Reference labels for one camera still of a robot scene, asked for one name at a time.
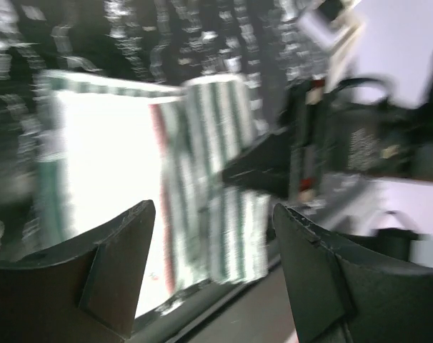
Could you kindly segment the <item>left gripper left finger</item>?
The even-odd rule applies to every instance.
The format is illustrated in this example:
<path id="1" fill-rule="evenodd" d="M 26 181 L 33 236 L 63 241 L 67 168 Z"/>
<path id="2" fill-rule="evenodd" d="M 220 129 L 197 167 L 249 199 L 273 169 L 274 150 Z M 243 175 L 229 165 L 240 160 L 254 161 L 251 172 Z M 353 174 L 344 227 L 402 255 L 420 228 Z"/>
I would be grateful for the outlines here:
<path id="1" fill-rule="evenodd" d="M 0 342 L 125 342 L 154 228 L 153 201 L 17 262 L 0 262 Z"/>

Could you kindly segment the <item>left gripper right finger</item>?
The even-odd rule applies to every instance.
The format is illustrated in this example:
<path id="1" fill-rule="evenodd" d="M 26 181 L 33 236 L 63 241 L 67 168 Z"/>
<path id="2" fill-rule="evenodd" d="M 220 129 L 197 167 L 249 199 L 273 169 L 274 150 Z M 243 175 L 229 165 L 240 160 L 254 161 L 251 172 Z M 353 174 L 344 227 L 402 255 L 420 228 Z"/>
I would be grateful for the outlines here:
<path id="1" fill-rule="evenodd" d="M 331 232 L 282 204 L 273 224 L 300 342 L 433 342 L 433 268 L 408 257 L 416 233 Z"/>

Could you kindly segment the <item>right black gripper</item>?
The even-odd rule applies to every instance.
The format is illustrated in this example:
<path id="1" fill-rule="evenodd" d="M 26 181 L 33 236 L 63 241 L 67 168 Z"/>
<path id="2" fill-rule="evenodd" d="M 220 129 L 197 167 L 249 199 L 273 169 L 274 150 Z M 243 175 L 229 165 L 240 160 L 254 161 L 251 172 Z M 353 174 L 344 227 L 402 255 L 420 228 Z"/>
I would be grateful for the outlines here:
<path id="1" fill-rule="evenodd" d="M 416 109 L 394 104 L 392 84 L 379 77 L 342 79 L 329 93 L 323 86 L 290 84 L 287 129 L 259 137 L 227 162 L 224 184 L 286 199 L 305 189 L 323 193 L 327 172 L 433 182 L 433 77 Z"/>

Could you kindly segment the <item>green white striped towel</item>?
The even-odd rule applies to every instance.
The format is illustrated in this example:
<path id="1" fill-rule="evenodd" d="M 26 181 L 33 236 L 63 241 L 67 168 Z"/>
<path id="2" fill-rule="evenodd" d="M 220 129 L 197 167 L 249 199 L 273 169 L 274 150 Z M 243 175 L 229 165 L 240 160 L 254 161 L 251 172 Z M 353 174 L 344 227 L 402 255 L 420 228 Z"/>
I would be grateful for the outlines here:
<path id="1" fill-rule="evenodd" d="M 143 200 L 156 208 L 136 315 L 204 282 L 267 274 L 269 197 L 222 170 L 256 138 L 249 87 L 215 74 L 180 87 L 45 71 L 40 219 L 57 244 Z"/>

